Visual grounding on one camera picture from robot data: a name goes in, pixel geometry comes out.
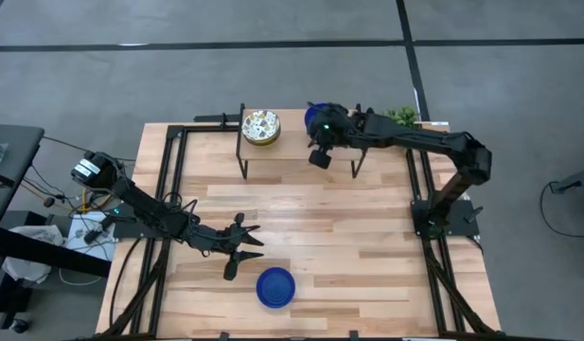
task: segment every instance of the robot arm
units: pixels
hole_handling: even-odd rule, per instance
[[[310,163],[326,169],[331,157],[327,151],[333,147],[367,150],[400,146],[419,151],[447,155],[457,168],[444,188],[429,198],[429,220],[438,225],[447,225],[451,204],[471,185],[481,185],[489,180],[491,152],[469,133],[441,133],[414,130],[397,124],[389,117],[376,115],[371,109],[367,113],[348,115],[340,104],[329,103],[317,110],[308,127],[311,138],[309,147],[319,148],[310,154]]]
[[[133,208],[133,213],[146,226],[158,230],[164,238],[188,243],[188,246],[208,255],[210,252],[230,256],[224,278],[232,280],[243,260],[261,257],[254,252],[237,251],[241,243],[262,246],[263,243],[249,235],[259,228],[242,227],[243,213],[224,230],[216,230],[200,224],[201,219],[181,209],[180,204],[159,201],[138,188],[123,170],[123,165],[106,153],[87,152],[71,170],[73,180],[90,190],[105,190]]]

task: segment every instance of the gray carpet floor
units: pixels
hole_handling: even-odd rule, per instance
[[[414,39],[584,37],[584,0],[406,3]],[[394,0],[5,0],[0,8],[0,45],[401,38]],[[492,180],[469,194],[485,207],[479,224],[503,329],[584,340],[584,239],[552,233],[539,211],[547,182],[584,169],[584,45],[417,47],[416,55],[431,119],[493,151]],[[405,49],[0,52],[0,123],[42,126],[119,157],[134,158],[146,122],[307,100],[415,106]],[[80,193],[68,176],[79,158],[44,141],[35,165]],[[48,212],[24,190],[11,208]],[[556,228],[584,234],[584,190],[548,193],[544,209]],[[21,314],[32,329],[0,340],[91,335],[104,286],[50,276]]]

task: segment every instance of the green plant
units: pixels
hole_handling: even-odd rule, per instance
[[[390,119],[393,119],[396,123],[404,127],[416,127],[414,122],[416,122],[417,114],[411,107],[401,107],[399,110],[387,109],[382,114],[386,117],[390,117]]]

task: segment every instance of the blue bowl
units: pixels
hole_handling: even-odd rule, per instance
[[[327,103],[318,103],[314,105],[316,108],[323,109],[327,106]],[[307,129],[310,126],[310,122],[312,119],[317,115],[317,109],[314,107],[310,107],[307,112],[304,114],[304,124],[307,126]]]
[[[269,308],[282,308],[292,301],[295,282],[292,274],[284,268],[266,269],[257,279],[257,297]]]

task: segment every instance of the wooden tabletop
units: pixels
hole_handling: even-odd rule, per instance
[[[268,110],[279,116],[281,135],[270,146],[255,146],[242,137],[239,156],[243,160],[308,160],[310,151],[317,147],[308,148],[310,137],[304,124],[304,109],[245,109],[243,119],[255,111]],[[329,156],[333,160],[352,161],[361,159],[361,151],[355,149],[336,148]],[[254,165],[251,170],[254,176]]]
[[[140,143],[133,180],[150,194],[155,192],[166,129],[167,124],[147,124]],[[174,242],[158,337],[218,337],[222,331],[232,337],[347,337],[350,330],[361,336],[436,335],[426,266],[413,232],[412,191],[402,148],[370,150],[356,179],[347,162],[334,160],[328,170],[321,170],[303,160],[269,160],[253,161],[264,165],[253,166],[252,176],[243,180],[236,139],[234,133],[192,133],[181,194],[185,202],[199,199],[195,213],[214,228],[228,226],[237,212],[245,212],[247,224],[262,226],[253,235],[265,246],[242,249],[265,256],[242,263],[237,278],[226,281],[225,256],[205,259]],[[440,188],[455,168],[445,156],[430,158]],[[423,179],[417,153],[416,167]],[[459,290],[483,320],[498,329],[481,252],[466,238],[448,241]],[[123,241],[116,247],[97,332],[108,327],[115,280],[131,244]],[[157,244],[153,259],[159,248]],[[115,316],[135,293],[143,252],[141,242],[123,274]],[[271,266],[289,269],[296,281],[293,302],[279,310],[262,306],[255,290],[257,277]],[[449,299],[442,287],[441,292],[452,330]],[[145,301],[149,303],[141,331],[148,329],[151,296]]]

